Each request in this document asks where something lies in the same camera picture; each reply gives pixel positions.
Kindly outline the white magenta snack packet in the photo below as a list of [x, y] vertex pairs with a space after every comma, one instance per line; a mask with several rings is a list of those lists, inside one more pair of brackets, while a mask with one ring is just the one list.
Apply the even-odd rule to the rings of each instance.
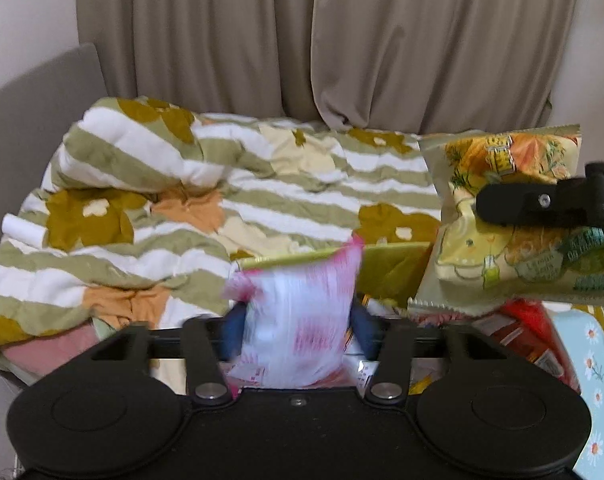
[[228, 376], [241, 386], [297, 389], [342, 364], [364, 243], [353, 238], [309, 263], [239, 271], [224, 295], [247, 304], [239, 356]]

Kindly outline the white paper roll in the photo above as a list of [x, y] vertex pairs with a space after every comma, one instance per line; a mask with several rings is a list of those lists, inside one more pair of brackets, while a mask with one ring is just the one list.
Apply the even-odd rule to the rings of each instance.
[[48, 231], [44, 226], [24, 220], [15, 214], [5, 214], [2, 221], [5, 236], [25, 245], [42, 249], [46, 247]]

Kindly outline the light blue daisy cloth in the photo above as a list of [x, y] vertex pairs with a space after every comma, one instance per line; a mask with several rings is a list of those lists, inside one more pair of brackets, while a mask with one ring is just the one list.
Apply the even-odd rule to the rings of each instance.
[[604, 309], [571, 308], [551, 318], [591, 416], [590, 435], [574, 471], [584, 479], [604, 479]]

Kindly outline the striped floral duvet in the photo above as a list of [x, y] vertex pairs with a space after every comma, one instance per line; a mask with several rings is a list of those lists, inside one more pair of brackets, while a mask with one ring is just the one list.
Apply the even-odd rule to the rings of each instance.
[[431, 242], [440, 212], [411, 134], [103, 98], [7, 212], [48, 237], [38, 249], [2, 232], [0, 348], [92, 318], [170, 328], [221, 314], [237, 259], [353, 236]]

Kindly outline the pink plush pillow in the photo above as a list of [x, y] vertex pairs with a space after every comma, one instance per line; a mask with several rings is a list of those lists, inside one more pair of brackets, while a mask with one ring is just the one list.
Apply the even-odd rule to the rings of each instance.
[[42, 377], [92, 348], [98, 341], [93, 324], [85, 323], [55, 336], [5, 346], [2, 355], [20, 370]]

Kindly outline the grey headboard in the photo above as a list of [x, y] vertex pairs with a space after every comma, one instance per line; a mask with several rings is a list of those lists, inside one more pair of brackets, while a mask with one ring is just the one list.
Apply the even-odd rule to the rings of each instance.
[[73, 122], [105, 96], [93, 44], [64, 52], [0, 88], [0, 225], [40, 183]]

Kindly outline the red snack packet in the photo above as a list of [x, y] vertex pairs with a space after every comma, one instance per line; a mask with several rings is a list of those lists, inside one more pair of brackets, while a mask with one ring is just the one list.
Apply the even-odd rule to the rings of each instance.
[[580, 393], [573, 363], [540, 301], [511, 300], [471, 325]]

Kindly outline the green yellow snack packet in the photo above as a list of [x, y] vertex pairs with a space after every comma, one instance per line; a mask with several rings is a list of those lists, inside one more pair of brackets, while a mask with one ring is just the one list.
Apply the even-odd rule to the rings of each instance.
[[577, 172], [579, 126], [435, 133], [419, 145], [443, 207], [415, 304], [604, 307], [604, 162]]

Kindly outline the green cardboard box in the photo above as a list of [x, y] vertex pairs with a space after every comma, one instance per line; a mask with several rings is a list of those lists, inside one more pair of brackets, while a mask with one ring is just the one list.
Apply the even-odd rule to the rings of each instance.
[[[432, 242], [366, 245], [356, 294], [392, 301], [395, 307], [406, 309], [408, 302], [416, 297], [432, 249]], [[329, 258], [337, 251], [337, 248], [328, 248], [283, 256], [241, 258], [233, 265], [237, 270], [296, 266]]]

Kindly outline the beige curtain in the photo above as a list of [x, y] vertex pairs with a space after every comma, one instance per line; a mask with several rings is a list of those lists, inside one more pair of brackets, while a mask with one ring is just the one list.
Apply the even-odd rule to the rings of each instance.
[[544, 122], [576, 0], [76, 0], [113, 96], [404, 132]]

